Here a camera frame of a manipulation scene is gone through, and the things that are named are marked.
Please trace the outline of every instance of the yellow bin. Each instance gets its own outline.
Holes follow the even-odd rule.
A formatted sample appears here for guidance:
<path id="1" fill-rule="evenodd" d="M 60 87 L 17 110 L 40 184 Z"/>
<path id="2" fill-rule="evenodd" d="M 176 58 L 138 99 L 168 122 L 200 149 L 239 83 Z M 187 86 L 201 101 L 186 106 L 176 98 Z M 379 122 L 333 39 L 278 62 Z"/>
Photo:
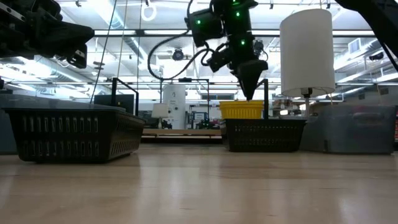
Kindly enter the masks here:
<path id="1" fill-rule="evenodd" d="M 263 109 L 262 100 L 220 102 L 223 119 L 261 119 Z"/>

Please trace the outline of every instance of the ceiling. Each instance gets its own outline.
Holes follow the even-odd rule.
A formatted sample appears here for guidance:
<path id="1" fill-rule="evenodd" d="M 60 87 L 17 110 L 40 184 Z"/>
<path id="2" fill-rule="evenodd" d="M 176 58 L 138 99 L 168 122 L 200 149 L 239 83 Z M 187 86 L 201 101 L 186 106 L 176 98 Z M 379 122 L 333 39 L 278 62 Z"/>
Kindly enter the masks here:
<path id="1" fill-rule="evenodd" d="M 57 0 L 57 2 L 62 7 L 62 15 L 65 22 L 90 26 L 93 29 L 108 29 L 114 0 L 80 0 L 81 7 L 76 6 L 75 0 Z M 321 7 L 320 2 L 316 0 L 273 0 L 273 9 L 270 9 L 270 0 L 260 0 L 258 2 L 259 5 L 250 10 L 253 29 L 279 29 L 280 23 L 289 15 L 305 9 Z M 191 12 L 208 7 L 208 3 L 209 0 L 194 1 Z M 334 30 L 370 30 L 366 21 L 357 12 L 343 9 L 334 1 L 330 1 L 330 3 L 331 7 L 328 10 L 333 16 Z M 153 0 L 150 1 L 150 7 L 146 6 L 145 1 L 138 0 L 117 1 L 116 5 L 111 25 L 113 29 L 186 29 L 183 18 L 186 16 L 188 0 Z M 326 1 L 322 1 L 322 8 L 326 8 Z M 101 82 L 106 78 L 115 76 L 126 80 L 154 82 L 156 79 L 152 78 L 146 69 L 147 54 L 155 44 L 166 38 L 168 37 L 124 37 L 123 39 L 122 37 L 109 37 L 106 40 L 105 37 L 95 37 L 87 42 L 87 68 L 77 69 L 73 66 L 68 66 L 63 71 L 65 73 L 70 72 L 72 76 L 79 77 L 83 81 L 96 80 L 97 70 L 93 62 L 100 62 L 104 51 L 103 63 L 105 65 L 99 78 Z M 279 78 L 279 38 L 256 37 L 256 39 L 263 42 L 266 47 L 265 51 L 269 56 L 269 69 L 262 73 L 262 77 Z M 333 38 L 336 58 L 346 55 L 348 44 L 355 39 L 354 37 Z M 225 40 L 210 40 L 209 45 L 212 49 L 215 49 L 222 42 L 225 42 Z M 173 61 L 171 55 L 175 49 L 182 49 L 188 58 L 198 50 L 194 46 L 191 37 L 182 37 L 160 46 L 155 51 L 155 62 L 151 63 L 158 67 L 164 67 L 164 77 L 176 74 L 188 61 Z M 195 60 L 195 66 L 191 64 L 183 75 L 210 78 L 214 82 L 219 82 L 217 80 L 222 80 L 223 82 L 236 81 L 235 77 L 229 74 L 229 70 L 226 67 L 213 73 L 210 68 L 201 66 L 199 61 L 199 59 Z M 62 62 L 59 63 L 63 67 L 67 66 Z M 372 62 L 368 62 L 366 66 L 369 65 L 372 66 Z M 343 78 L 360 70 L 364 70 L 364 60 L 356 59 L 337 69 L 336 73 L 342 74 L 340 77 Z"/>

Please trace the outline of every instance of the light wood surface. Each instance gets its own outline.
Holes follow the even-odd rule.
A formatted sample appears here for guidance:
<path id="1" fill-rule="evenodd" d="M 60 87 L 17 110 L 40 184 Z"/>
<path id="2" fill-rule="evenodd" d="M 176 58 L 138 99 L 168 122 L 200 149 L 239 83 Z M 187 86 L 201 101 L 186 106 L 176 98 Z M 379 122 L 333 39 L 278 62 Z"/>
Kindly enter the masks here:
<path id="1" fill-rule="evenodd" d="M 0 223 L 398 223 L 395 156 L 142 145 L 97 165 L 0 156 Z"/>
<path id="2" fill-rule="evenodd" d="M 221 135 L 221 131 L 215 129 L 144 129 L 143 134 Z"/>

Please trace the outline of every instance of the lamp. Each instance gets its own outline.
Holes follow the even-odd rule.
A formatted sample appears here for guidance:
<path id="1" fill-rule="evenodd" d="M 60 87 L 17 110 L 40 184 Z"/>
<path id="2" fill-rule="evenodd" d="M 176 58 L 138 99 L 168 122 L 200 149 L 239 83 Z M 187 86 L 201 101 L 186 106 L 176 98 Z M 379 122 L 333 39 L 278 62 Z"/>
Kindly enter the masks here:
<path id="1" fill-rule="evenodd" d="M 169 117 L 169 110 L 167 109 L 167 104 L 165 103 L 155 103 L 154 109 L 152 110 L 152 117 L 159 118 L 158 128 L 162 129 L 162 118 Z"/>
<path id="2" fill-rule="evenodd" d="M 324 9 L 296 12 L 280 25 L 282 94 L 309 99 L 333 93 L 333 33 L 331 13 Z"/>

